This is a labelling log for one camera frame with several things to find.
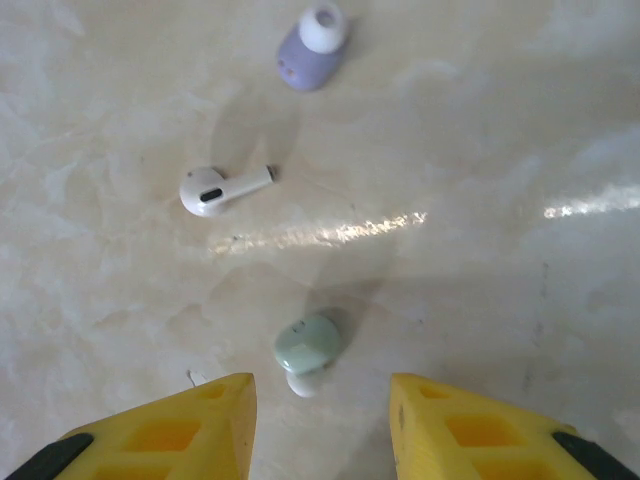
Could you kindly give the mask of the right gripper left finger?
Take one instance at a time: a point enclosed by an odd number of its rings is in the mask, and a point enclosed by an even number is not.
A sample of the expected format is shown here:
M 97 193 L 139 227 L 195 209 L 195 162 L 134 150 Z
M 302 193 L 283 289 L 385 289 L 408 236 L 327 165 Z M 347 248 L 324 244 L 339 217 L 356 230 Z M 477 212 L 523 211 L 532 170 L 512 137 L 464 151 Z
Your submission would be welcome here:
M 78 427 L 12 479 L 246 479 L 256 430 L 253 374 L 235 373 Z

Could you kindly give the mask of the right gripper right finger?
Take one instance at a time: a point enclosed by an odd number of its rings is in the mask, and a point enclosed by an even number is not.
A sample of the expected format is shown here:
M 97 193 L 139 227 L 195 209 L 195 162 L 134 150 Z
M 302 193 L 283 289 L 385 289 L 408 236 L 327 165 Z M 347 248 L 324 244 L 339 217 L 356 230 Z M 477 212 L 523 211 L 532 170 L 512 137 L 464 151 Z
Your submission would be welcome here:
M 409 373 L 390 381 L 396 474 L 410 479 L 634 479 L 570 425 Z

